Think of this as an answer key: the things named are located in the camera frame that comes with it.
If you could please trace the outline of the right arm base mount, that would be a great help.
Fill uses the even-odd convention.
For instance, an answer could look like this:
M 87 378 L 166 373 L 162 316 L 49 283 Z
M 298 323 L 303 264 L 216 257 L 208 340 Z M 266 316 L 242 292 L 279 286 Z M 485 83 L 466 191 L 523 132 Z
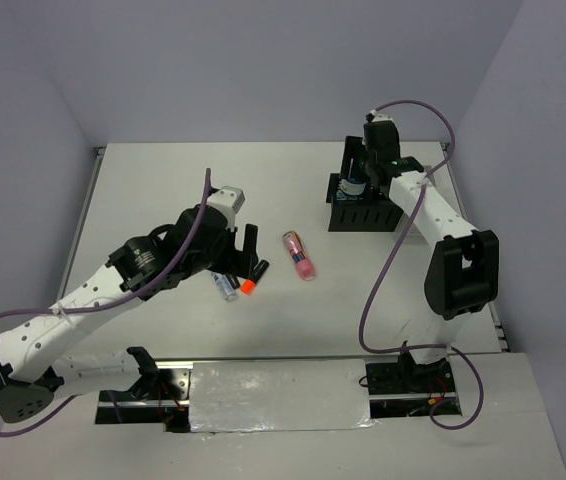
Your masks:
M 373 419 L 427 417 L 435 405 L 436 416 L 461 414 L 451 365 L 446 359 L 422 366 L 405 354 L 393 361 L 367 363 L 358 383 L 369 395 Z

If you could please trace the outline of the pink capped highlighter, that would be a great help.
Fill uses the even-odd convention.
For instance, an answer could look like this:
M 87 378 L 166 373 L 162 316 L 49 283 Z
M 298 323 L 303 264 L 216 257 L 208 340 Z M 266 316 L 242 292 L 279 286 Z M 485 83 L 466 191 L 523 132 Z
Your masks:
M 234 290 L 237 290 L 241 287 L 241 282 L 239 281 L 238 277 L 235 276 L 234 274 L 228 273 L 225 275 L 225 278 L 227 279 L 227 281 Z

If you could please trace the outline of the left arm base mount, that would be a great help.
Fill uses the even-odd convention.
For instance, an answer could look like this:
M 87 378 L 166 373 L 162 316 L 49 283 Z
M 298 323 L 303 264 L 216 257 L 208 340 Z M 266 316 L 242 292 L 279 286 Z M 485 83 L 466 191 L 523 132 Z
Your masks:
M 159 376 L 150 393 L 101 391 L 96 425 L 151 425 L 164 432 L 189 433 L 192 362 L 159 361 Z

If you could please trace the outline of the clear blue capped pen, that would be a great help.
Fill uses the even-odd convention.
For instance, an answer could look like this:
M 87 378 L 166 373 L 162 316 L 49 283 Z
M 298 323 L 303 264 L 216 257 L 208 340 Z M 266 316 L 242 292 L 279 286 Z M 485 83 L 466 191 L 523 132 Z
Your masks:
M 235 288 L 225 275 L 216 272 L 211 272 L 210 275 L 226 302 L 232 302 L 238 298 Z

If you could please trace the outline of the pink glue stick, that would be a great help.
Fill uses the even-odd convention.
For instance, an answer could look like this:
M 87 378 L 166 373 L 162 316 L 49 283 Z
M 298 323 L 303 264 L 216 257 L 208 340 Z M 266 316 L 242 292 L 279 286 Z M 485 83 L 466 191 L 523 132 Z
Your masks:
M 282 235 L 282 242 L 288 252 L 298 276 L 304 281 L 315 278 L 316 270 L 309 259 L 299 235 L 295 231 L 288 231 Z

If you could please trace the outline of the orange capped highlighter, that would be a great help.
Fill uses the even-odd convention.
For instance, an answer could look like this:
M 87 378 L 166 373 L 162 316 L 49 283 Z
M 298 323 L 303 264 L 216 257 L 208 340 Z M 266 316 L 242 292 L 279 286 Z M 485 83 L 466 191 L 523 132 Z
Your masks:
M 248 275 L 248 278 L 241 285 L 240 291 L 246 295 L 251 295 L 263 275 L 269 269 L 269 266 L 270 263 L 267 260 L 259 261 Z

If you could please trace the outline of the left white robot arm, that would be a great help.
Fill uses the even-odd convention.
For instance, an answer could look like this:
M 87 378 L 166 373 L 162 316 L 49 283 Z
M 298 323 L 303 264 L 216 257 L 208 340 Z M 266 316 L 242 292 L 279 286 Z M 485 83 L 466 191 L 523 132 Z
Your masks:
M 173 224 L 132 237 L 66 297 L 46 309 L 25 309 L 25 322 L 0 333 L 0 417 L 24 422 L 53 401 L 99 390 L 145 399 L 165 385 L 140 346 L 86 356 L 71 349 L 116 317 L 203 271 L 247 278 L 258 262 L 258 228 L 237 229 L 213 206 L 185 210 Z

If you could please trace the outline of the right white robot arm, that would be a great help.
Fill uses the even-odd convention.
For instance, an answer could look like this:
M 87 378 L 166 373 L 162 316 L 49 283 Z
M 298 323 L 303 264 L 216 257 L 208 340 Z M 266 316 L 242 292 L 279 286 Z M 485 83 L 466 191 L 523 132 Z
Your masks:
M 481 311 L 498 293 L 499 240 L 463 219 L 431 181 L 433 173 L 401 154 L 399 131 L 388 116 L 371 112 L 363 134 L 345 140 L 333 214 L 354 232 L 397 232 L 403 242 L 417 229 L 431 250 L 423 295 L 430 313 L 392 297 L 390 320 L 403 321 L 414 334 L 398 334 L 394 347 L 368 353 L 397 354 L 398 380 L 420 391 L 442 373 L 450 347 L 443 335 L 450 322 Z

